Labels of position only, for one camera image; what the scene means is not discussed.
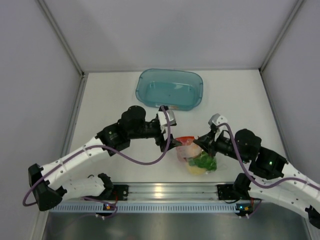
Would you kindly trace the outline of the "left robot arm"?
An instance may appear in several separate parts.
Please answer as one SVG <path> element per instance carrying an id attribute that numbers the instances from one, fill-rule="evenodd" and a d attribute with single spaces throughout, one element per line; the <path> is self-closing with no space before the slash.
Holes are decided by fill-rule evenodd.
<path id="1" fill-rule="evenodd" d="M 45 165 L 31 165 L 28 168 L 30 189 L 22 200 L 23 206 L 29 206 L 27 198 L 30 194 L 34 196 L 34 205 L 41 212 L 75 198 L 97 201 L 109 199 L 114 185 L 105 173 L 78 180 L 73 180 L 72 176 L 114 155 L 138 165 L 154 165 L 164 158 L 167 151 L 178 146 L 179 143 L 171 133 L 171 128 L 176 124 L 175 114 L 167 106 L 160 106 L 151 121 L 146 121 L 143 107 L 129 107 L 116 123 L 106 126 L 77 150 Z M 130 147 L 131 140 L 136 139 L 154 139 L 161 156 L 154 161 L 142 162 L 123 154 L 122 151 Z"/>

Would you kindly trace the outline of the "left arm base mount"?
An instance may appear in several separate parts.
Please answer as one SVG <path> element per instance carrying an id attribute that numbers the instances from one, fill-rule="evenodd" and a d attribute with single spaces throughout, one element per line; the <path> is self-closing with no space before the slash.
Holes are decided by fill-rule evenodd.
<path id="1" fill-rule="evenodd" d="M 108 198 L 110 201 L 127 201 L 129 195 L 129 186 L 126 184 L 115 184 Z"/>

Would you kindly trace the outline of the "clear zip top bag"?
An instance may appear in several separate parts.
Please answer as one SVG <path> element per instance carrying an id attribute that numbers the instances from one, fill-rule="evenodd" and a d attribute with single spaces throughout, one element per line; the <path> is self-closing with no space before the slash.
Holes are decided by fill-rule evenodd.
<path id="1" fill-rule="evenodd" d="M 184 164 L 191 175 L 209 175 L 214 172 L 222 172 L 228 166 L 216 157 L 209 156 L 200 146 L 194 143 L 197 137 L 182 136 L 175 140 L 180 143 L 176 149 L 178 160 Z"/>

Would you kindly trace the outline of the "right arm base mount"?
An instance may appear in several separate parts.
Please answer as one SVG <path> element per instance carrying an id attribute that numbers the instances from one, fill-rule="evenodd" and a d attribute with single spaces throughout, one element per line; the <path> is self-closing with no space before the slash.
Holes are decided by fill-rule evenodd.
<path id="1" fill-rule="evenodd" d="M 218 184 L 217 186 L 218 199 L 227 204 L 233 204 L 240 200 L 240 197 L 233 189 L 233 184 Z"/>

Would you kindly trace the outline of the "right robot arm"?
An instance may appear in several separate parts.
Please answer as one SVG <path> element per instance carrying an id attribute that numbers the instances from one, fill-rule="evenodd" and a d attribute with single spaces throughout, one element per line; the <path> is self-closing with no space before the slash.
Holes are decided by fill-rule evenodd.
<path id="1" fill-rule="evenodd" d="M 240 199 L 265 200 L 289 209 L 315 228 L 320 227 L 320 185 L 297 170 L 287 159 L 262 147 L 262 140 L 248 129 L 217 136 L 217 130 L 193 142 L 214 157 L 217 153 L 238 160 L 243 172 L 232 191 Z"/>

